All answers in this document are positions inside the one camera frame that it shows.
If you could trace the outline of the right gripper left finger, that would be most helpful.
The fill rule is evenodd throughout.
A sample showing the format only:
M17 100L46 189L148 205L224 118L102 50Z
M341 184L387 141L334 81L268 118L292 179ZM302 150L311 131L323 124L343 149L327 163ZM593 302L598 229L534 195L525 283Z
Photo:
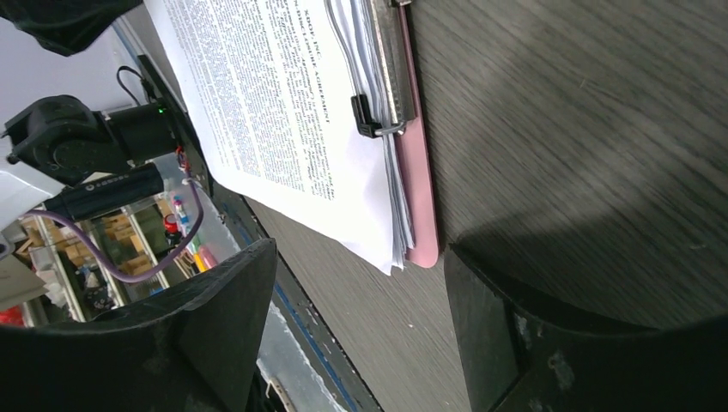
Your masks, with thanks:
M1 329L4 411L269 411L257 370L277 248L86 323Z

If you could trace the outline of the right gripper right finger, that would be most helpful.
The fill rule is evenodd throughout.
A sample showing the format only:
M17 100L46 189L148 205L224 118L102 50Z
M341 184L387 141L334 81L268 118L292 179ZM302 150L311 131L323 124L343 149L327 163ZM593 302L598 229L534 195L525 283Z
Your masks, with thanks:
M569 305L460 245L444 262L472 410L726 410L726 316L646 328Z

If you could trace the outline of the pink clipboard with paper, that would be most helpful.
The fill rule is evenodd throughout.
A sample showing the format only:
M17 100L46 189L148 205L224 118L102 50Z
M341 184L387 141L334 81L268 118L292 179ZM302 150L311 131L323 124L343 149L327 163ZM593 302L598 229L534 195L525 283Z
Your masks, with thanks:
M145 6L218 184L383 273L437 263L405 1Z

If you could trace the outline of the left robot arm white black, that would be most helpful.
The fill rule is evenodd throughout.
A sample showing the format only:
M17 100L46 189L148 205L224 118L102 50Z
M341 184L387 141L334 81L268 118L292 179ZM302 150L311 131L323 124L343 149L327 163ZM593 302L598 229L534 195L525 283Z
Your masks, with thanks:
M139 1L3 1L1 17L49 52L86 51ZM104 115L74 96L36 100L1 134L1 226L45 204L66 220L93 207L118 207L158 174L145 161L183 143L190 119L146 57L142 85L151 102Z

